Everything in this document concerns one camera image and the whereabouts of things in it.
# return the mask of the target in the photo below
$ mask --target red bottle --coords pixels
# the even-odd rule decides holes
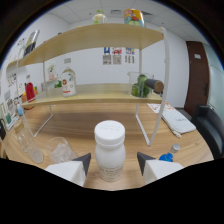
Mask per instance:
[[[33,89],[33,84],[30,82],[30,75],[26,76],[26,98],[28,102],[35,100],[35,93]]]

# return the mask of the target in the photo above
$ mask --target white container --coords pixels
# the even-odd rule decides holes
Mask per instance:
[[[96,162],[103,180],[108,182],[120,178],[125,161],[125,128],[117,121],[103,121],[95,130]]]
[[[71,58],[64,60],[66,68],[62,73],[62,92],[64,97],[75,96],[76,92],[76,75],[70,68]]]

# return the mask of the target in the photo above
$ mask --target bottle cap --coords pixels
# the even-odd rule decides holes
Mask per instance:
[[[14,124],[14,130],[15,130],[16,134],[19,133],[23,128],[24,128],[24,124],[23,124],[22,120],[18,120]]]
[[[125,128],[124,126],[112,120],[100,122],[96,125],[95,140],[101,146],[115,147],[124,142]]]
[[[98,9],[96,12],[97,13],[103,13],[103,9]]]
[[[178,150],[180,149],[180,146],[178,144],[173,144],[172,148],[171,148],[171,151],[172,152],[177,152]]]
[[[71,63],[71,58],[65,58],[64,63]]]

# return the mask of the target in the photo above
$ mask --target clear plastic cup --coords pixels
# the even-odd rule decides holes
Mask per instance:
[[[63,137],[52,138],[46,146],[47,154],[54,164],[68,162],[78,158],[69,145],[68,141]]]

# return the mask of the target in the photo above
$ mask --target ceiling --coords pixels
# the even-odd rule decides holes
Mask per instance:
[[[152,0],[72,0],[48,13],[54,14],[72,24],[92,19],[97,9],[103,9],[108,18],[124,18],[123,11],[130,8],[152,14],[150,16],[145,15],[145,21],[159,27],[165,27],[185,41],[199,41],[208,44],[203,35],[188,20],[172,9]],[[121,13],[112,14],[111,10],[121,10]]]

